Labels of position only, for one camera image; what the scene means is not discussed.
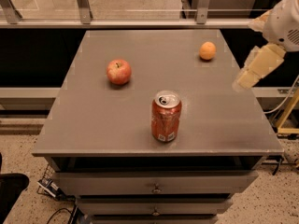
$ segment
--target drawer handle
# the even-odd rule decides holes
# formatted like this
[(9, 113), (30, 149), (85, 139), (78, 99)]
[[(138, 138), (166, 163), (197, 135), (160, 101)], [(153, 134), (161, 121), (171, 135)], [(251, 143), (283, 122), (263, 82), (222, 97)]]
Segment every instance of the drawer handle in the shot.
[(161, 189), (159, 189), (158, 184), (155, 184), (155, 189), (152, 191), (153, 194), (160, 194), (162, 192)]
[(160, 213), (157, 211), (157, 208), (154, 209), (152, 215), (155, 216), (155, 217), (160, 215)]

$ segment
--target red soda can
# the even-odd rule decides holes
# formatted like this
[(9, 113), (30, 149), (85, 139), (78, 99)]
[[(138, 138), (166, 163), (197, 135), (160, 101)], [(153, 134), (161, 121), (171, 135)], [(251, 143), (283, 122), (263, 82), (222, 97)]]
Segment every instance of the red soda can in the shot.
[(151, 133), (162, 141), (174, 140), (178, 134), (181, 101), (173, 91), (160, 91), (151, 106)]

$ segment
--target drawer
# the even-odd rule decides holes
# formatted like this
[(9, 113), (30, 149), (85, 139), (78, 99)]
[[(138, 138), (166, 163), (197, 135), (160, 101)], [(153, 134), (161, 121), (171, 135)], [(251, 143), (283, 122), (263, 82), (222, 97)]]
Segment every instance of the drawer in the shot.
[(236, 193), (257, 177), (255, 171), (56, 173), (66, 195)]
[(225, 212), (230, 200), (200, 198), (95, 198), (77, 199), (78, 209), (88, 215), (216, 215)]
[(217, 220), (210, 216), (92, 217), (93, 224), (214, 224)]

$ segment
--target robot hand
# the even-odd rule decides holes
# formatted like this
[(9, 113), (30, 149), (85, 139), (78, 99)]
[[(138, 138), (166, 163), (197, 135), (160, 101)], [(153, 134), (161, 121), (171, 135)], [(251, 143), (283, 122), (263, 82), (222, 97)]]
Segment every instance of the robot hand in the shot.
[(299, 51), (299, 0), (282, 0), (249, 27), (263, 32), (269, 43), (250, 52), (233, 83), (235, 91), (253, 87), (284, 62), (286, 52)]

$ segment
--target small orange fruit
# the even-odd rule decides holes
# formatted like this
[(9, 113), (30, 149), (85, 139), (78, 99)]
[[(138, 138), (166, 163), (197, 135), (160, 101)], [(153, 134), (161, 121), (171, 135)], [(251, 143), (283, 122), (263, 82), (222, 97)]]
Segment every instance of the small orange fruit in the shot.
[(212, 42), (205, 42), (199, 49), (199, 56), (204, 60), (211, 60), (216, 54), (216, 47)]

